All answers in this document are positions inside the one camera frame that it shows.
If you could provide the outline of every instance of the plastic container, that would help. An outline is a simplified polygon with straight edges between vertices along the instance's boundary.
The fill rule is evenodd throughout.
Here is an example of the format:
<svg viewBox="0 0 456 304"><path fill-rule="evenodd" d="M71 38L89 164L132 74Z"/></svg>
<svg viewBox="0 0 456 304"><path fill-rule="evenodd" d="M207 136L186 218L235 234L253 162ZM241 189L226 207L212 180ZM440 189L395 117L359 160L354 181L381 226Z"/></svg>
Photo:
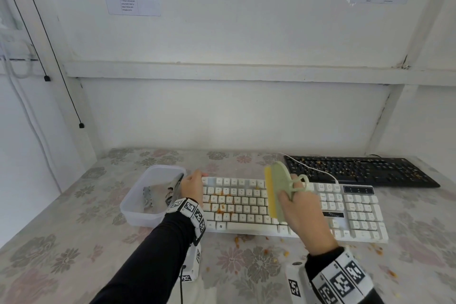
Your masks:
<svg viewBox="0 0 456 304"><path fill-rule="evenodd" d="M143 213L143 189L146 186L167 184L180 173L185 176L186 170L179 166L154 165L146 169L120 204L120 211L127 222L132 226L156 227L163 220L166 209L157 214Z"/></svg>

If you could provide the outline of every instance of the power cord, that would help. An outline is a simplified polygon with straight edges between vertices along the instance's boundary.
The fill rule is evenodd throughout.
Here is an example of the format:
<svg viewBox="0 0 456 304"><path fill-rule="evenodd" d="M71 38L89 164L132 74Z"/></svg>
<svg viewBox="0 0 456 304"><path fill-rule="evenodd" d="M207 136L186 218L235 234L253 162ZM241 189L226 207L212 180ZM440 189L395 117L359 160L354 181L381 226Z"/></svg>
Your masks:
<svg viewBox="0 0 456 304"><path fill-rule="evenodd" d="M17 90L16 86L13 83L12 76L14 76L14 77L16 77L16 76L15 76L14 73L12 73L12 72L14 72L14 70L12 68L12 65L11 65L9 57L6 54L5 46L4 46L3 41L1 39L0 39L0 46L1 46L1 49L2 49L2 51L4 53L4 55L1 56L1 60L2 60L3 66L5 68L5 72L6 72L6 76L8 78L9 85L13 89L13 92L16 95L16 98L19 100L20 106L22 107L22 111L24 111L24 115L26 117L27 123L28 123L33 135L37 139L38 144L39 144L40 149L41 149L41 152L43 153L44 159L46 161L47 169L49 170L49 173L51 174L52 179L54 180L54 183L56 184L57 189L58 189L58 191L61 194L62 193L62 189L60 188L60 185L59 185L59 183L58 183L58 181L57 181L57 179L56 179L56 177L54 175L54 172L52 171L51 164L49 163L48 156L47 156L46 151L45 151L44 146L43 146L43 142L41 141L40 136L38 135L36 128L33 126L33 123L31 122L31 119L30 119L30 116L28 114L28 111L27 111L26 105L24 103L24 100L20 97L19 91ZM35 117L35 112L33 111L33 108L31 108L30 103L29 103L29 109L32 111L32 114Z"/></svg>
<svg viewBox="0 0 456 304"><path fill-rule="evenodd" d="M295 158L293 158L293 157L291 157L291 156L289 156L289 155L287 155L287 154L284 154L284 153L282 153L282 152L279 152L279 154L282 154L282 155L284 155L284 156L286 156L286 157L289 157L289 158L292 159L293 161L295 161L295 162L297 162L297 163L300 163L301 165L307 167L308 169L313 169L314 171L318 171L318 172L322 172L322 173L324 173L324 174L327 174L327 175L329 175L330 177L332 177L332 178L334 179L334 181L336 182L336 184L339 184L339 182L337 181L336 177L334 177L331 173L322 171L322 170L320 170L320 169L314 169L313 167L309 167L309 166L307 166L305 163L302 163L302 162L296 160Z"/></svg>
<svg viewBox="0 0 456 304"><path fill-rule="evenodd" d="M182 272L186 268L186 265L183 264L182 268L180 269L180 304L184 304L184 296L182 295Z"/></svg>

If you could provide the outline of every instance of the right hand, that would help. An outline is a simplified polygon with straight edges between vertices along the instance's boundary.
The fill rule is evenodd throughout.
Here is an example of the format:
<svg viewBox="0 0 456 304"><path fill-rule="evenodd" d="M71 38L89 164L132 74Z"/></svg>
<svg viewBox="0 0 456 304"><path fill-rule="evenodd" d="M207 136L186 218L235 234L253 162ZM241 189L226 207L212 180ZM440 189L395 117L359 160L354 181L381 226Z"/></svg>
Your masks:
<svg viewBox="0 0 456 304"><path fill-rule="evenodd" d="M295 179L297 175L292 174L291 178ZM303 184L299 181L294 183L293 187L303 187ZM298 191L294 193L293 201L290 201L288 194L281 191L277 198L282 206L285 220L311 255L327 253L338 247L316 194L310 191Z"/></svg>

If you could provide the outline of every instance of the floral tablecloth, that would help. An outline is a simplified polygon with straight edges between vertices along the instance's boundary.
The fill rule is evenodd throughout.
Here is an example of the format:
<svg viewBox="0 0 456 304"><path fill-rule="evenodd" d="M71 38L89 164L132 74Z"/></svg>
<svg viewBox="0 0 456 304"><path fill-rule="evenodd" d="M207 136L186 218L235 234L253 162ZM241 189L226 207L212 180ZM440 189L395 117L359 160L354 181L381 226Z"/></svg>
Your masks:
<svg viewBox="0 0 456 304"><path fill-rule="evenodd" d="M260 179L278 159L260 152L111 150L0 249L0 302L88 303L151 231L129 226L119 210L148 166ZM413 161L442 188L377 189L389 244L350 246L386 303L456 304L456 187ZM291 303L285 264L306 254L295 238L206 233L200 274L206 288L217 288L218 303Z"/></svg>

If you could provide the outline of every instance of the left hand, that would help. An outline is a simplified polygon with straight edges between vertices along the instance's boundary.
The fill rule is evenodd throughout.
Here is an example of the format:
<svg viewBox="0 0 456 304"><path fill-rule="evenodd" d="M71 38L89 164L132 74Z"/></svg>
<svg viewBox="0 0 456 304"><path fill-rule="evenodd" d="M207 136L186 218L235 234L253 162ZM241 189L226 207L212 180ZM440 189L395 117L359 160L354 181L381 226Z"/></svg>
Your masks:
<svg viewBox="0 0 456 304"><path fill-rule="evenodd" d="M182 179L180 192L182 197L194 199L202 207L202 179L207 177L207 173L202 173L199 169Z"/></svg>

